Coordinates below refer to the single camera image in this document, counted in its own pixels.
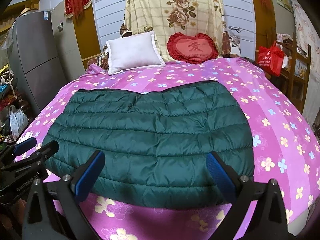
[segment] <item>yellow plaid fabric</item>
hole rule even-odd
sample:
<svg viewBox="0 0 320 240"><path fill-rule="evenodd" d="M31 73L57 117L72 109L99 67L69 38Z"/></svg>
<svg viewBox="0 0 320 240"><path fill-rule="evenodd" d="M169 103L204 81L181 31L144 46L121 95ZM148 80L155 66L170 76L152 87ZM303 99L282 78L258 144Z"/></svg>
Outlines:
<svg viewBox="0 0 320 240"><path fill-rule="evenodd" d="M171 35L209 35L222 54L222 1L127 0L124 23L132 34L154 30L156 45L164 61L172 61L167 50Z"/></svg>

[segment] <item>white pillow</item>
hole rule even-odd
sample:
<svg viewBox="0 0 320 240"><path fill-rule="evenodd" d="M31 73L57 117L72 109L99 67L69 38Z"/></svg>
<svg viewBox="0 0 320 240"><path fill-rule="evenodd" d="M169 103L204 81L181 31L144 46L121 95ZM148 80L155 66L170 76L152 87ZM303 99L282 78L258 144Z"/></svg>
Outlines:
<svg viewBox="0 0 320 240"><path fill-rule="evenodd" d="M109 75L133 68L165 66L156 48L154 31L107 41L107 46Z"/></svg>

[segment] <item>bedsheet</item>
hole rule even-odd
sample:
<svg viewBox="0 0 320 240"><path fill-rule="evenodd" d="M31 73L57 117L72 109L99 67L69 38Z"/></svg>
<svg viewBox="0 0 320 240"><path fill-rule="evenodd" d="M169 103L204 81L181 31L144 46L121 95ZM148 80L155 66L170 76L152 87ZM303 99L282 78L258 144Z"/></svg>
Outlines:
<svg viewBox="0 0 320 240"><path fill-rule="evenodd" d="M200 80L220 82L240 104L252 131L254 179L278 180L287 222L293 221L320 193L319 143L302 115L265 78L263 71L241 58L219 58L199 65L177 62L159 69L136 69L114 76L92 69L63 87L18 142L34 136L36 149L40 148L50 125L78 89L115 88L146 94ZM34 150L16 160L28 157ZM49 174L47 181L59 179ZM128 205L90 194L80 206L102 239L205 240L220 225L231 204L174 211ZM235 239L244 234L254 207L252 203Z"/></svg>

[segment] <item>red shopping bag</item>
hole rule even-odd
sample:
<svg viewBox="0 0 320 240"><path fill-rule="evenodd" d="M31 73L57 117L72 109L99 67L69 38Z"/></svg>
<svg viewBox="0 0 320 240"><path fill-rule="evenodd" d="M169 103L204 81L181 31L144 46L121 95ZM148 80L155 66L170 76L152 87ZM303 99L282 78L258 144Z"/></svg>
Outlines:
<svg viewBox="0 0 320 240"><path fill-rule="evenodd" d="M276 42L270 49L260 46L258 65L268 74L273 76L280 76L284 52L276 46Z"/></svg>

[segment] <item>metal screw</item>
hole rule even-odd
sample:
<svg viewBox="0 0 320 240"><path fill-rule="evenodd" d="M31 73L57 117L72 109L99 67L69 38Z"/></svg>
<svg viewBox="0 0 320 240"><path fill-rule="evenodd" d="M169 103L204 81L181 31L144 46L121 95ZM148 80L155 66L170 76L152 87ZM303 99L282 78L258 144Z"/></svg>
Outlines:
<svg viewBox="0 0 320 240"><path fill-rule="evenodd" d="M271 179L270 182L272 185L278 185L278 181L276 179Z"/></svg>
<svg viewBox="0 0 320 240"><path fill-rule="evenodd" d="M41 179L35 179L33 181L33 184L38 185L38 184L40 184L40 182L41 182Z"/></svg>
<svg viewBox="0 0 320 240"><path fill-rule="evenodd" d="M70 176L69 174L66 174L66 175L64 175L64 176L62 177L62 179L63 179L64 181L68 181L69 179L71 179L71 176Z"/></svg>
<svg viewBox="0 0 320 240"><path fill-rule="evenodd" d="M249 177L247 175L241 175L240 180L242 182L248 182L249 181Z"/></svg>

